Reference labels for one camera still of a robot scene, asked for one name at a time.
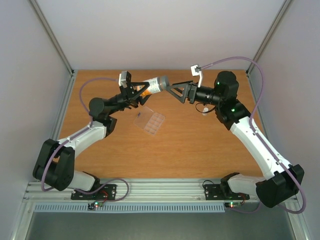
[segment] white robotic arm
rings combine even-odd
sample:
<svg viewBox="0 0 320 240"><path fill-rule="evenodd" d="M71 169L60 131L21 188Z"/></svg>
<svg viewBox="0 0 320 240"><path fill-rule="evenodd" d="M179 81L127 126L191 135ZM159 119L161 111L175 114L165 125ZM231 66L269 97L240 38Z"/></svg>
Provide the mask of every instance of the white robotic arm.
<svg viewBox="0 0 320 240"><path fill-rule="evenodd" d="M66 188L95 191L99 179L85 172L75 171L75 158L93 143L110 135L117 120L110 115L125 108L137 108L143 105L149 96L141 94L149 87L149 82L131 82L131 74L123 71L119 76L120 93L103 99L95 97L89 103L89 115L92 121L83 129L58 141L48 139L42 145L33 177L43 180L51 187L62 191Z"/></svg>
<svg viewBox="0 0 320 240"><path fill-rule="evenodd" d="M202 80L201 69L197 65L191 67L191 72ZM220 188L225 198L228 199L232 193L254 195L272 208L298 193L297 185L284 168L299 184L304 170L300 165L292 166L281 156L254 121L250 125L251 114L237 99L238 88L236 76L231 71L222 71L214 82L214 88L189 81L173 84L167 87L167 91L182 103L187 99L191 104L199 102L216 106L214 111L218 120L237 136L260 167L263 177L244 176L235 172L222 178Z"/></svg>

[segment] cylindrical container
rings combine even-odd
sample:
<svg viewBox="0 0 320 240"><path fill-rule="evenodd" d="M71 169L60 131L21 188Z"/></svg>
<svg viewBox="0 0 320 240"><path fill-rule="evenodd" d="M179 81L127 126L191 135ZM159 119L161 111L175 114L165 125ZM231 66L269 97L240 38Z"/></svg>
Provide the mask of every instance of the cylindrical container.
<svg viewBox="0 0 320 240"><path fill-rule="evenodd" d="M140 96L142 97L150 94L159 93L163 90L166 90L167 86L170 85L167 76L160 76L160 77L158 76L155 78L145 80L144 82L149 82L150 85L143 93L141 93ZM137 86L136 90L139 91L142 88L143 86Z"/></svg>
<svg viewBox="0 0 320 240"><path fill-rule="evenodd" d="M206 115L208 114L208 113L207 113L208 111L209 111L209 108L205 107L205 108L202 110L202 115L203 115L203 116L206 116Z"/></svg>

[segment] wooden tabletop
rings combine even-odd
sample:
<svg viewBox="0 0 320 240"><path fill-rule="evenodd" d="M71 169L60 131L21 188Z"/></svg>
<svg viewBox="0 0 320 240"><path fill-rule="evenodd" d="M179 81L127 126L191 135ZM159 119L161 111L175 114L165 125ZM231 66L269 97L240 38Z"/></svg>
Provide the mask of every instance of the wooden tabletop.
<svg viewBox="0 0 320 240"><path fill-rule="evenodd" d="M119 78L120 70L80 70L77 74L60 138L83 128L90 121L79 101L79 89L92 78ZM167 75L170 83L194 80L190 70L130 70L133 82ZM203 86L213 87L220 70L204 70ZM252 111L254 101L243 70L233 71L239 82L238 99ZM116 82L89 83L82 97L86 105L94 97L108 99L120 93ZM182 104L168 92L153 94L146 102L165 116L155 135L134 125L141 106L116 112L115 130L94 143L75 160L75 169L99 178L221 178L233 172L261 176L252 156L214 112L203 116L188 101Z"/></svg>

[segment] purple cable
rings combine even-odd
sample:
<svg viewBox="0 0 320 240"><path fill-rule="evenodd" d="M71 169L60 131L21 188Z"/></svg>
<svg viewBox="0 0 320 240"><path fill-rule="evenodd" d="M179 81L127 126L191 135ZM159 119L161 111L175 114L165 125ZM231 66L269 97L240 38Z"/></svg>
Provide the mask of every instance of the purple cable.
<svg viewBox="0 0 320 240"><path fill-rule="evenodd" d="M70 141L73 140L74 138L78 137L79 135L85 133L86 131L88 131L90 128L89 127L86 127L85 129L83 129L82 131L78 132L77 134L73 135L70 137ZM55 155L57 155L57 153L59 152L59 150L64 146L66 145L67 143L69 142L69 140L65 140L63 143L61 143L52 153L52 155L50 156L49 158L49 161L48 163L46 164L45 168L44 168L44 171L43 171L43 174L42 174L42 178L41 178L41 189L42 191L44 192L47 192L47 191L50 191L53 189L53 187L49 187L49 188L45 188L45 179L46 179L46 176L47 176L47 172L48 172L48 169L50 167L50 164L52 163L52 160L54 159Z"/></svg>
<svg viewBox="0 0 320 240"><path fill-rule="evenodd" d="M81 189L75 189L75 190L78 191L79 193L82 193L82 194L85 194L85 195L90 195L90 194L94 194L94 193L98 192L98 191L101 190L105 185L107 185L107 184L109 184L109 183L111 183L111 182L113 182L113 181L116 181L116 180L119 180L119 181L122 181L122 182L125 183L125 185L126 185L126 193L125 193L124 196L122 196L122 197L120 197L120 198L118 198L118 199L115 199L115 200L107 200L106 202L118 202L118 201L121 201L121 200L125 199L126 196L128 196L128 194L129 194L129 184L128 184L128 182L127 182L126 180L124 180L124 179L122 179L122 178L113 178L113 179L110 179L110 180L106 181L104 184L102 184L100 187L98 187L96 190L91 191L91 192L82 191Z"/></svg>
<svg viewBox="0 0 320 240"><path fill-rule="evenodd" d="M264 75L264 72L262 70L262 68L258 65L257 62L253 61L252 59L248 58L248 57L244 57L244 56L233 56L233 57L228 57L228 58L225 58L225 59L221 59L219 61L215 61L215 62L212 62L210 64L207 64L203 67L201 67L201 69L207 69L213 65L216 65L216 64L219 64L219 63L223 63L223 62L226 62L226 61L230 61L230 60L246 60L246 61L249 61L251 62L252 64L254 64L260 74L261 74L261 81L262 81L262 84L261 84L261 91L260 91L260 94L259 94L259 97L258 97L258 100L256 101L256 104L252 110L252 113L251 113L251 116L250 116L250 119L249 119L249 124L250 124L250 127L251 129L255 132L255 128L254 128L254 125L253 125L253 118L254 118L254 115L258 109L258 105L261 101L261 98L262 98L262 95L264 93L264 85L265 85L265 75ZM284 171L290 176L290 178L293 180L294 184L297 186L297 188L299 189L300 193L301 193L301 196L302 196L302 207L300 210L298 211L293 211L293 210L290 210L290 209L287 209L285 206L282 206L280 204L278 204L278 206L282 209L284 209L285 211L287 211L288 213L291 213L291 214L300 214L302 213L305 209L306 209L306 206L307 206L307 199L306 199L306 195L305 195L305 192L304 190L302 189L301 185L299 184L299 182L297 181L297 179L293 176L293 174L286 168L286 166L280 162L280 159L278 158L278 156L271 150L271 148L268 146L268 144L263 140L263 138L256 132L255 134L258 139L262 142L262 144L265 146L265 148L270 152L270 154L274 157L274 159L280 164L280 166L284 169Z"/></svg>
<svg viewBox="0 0 320 240"><path fill-rule="evenodd" d="M80 102L81 102L81 105L83 106L83 108L85 109L85 111L87 113L89 113L89 110L88 108L86 107L86 105L84 104L84 101L82 100L82 90L84 89L84 87L88 84L88 83L91 83L93 81L97 81L97 80L109 80L109 81L116 81L115 79L113 78L109 78L109 77L96 77L96 78L93 78L93 79L90 79L88 81L86 81L80 88L79 90L79 99L80 99ZM90 117L90 124L89 126L91 127L93 124L93 119L92 117ZM83 129L82 131L76 133L75 135L72 135L70 136L70 141L72 141L73 139L75 139L76 137L78 137L79 135L85 133L86 131L88 131L90 129L90 127L86 127L85 129ZM48 169L50 167L50 164L52 163L55 155L57 155L57 153L59 152L59 150L64 146L66 145L67 143L69 142L69 140L66 140L64 141L63 143L61 143L52 153L52 155L50 156L45 168L44 168L44 171L43 171L43 174L42 174L42 178L41 178L41 189L42 191L44 192L47 192L47 191L50 191L53 189L53 187L49 187L49 188L45 188L45 179L46 179L46 176L47 176L47 173L48 173Z"/></svg>

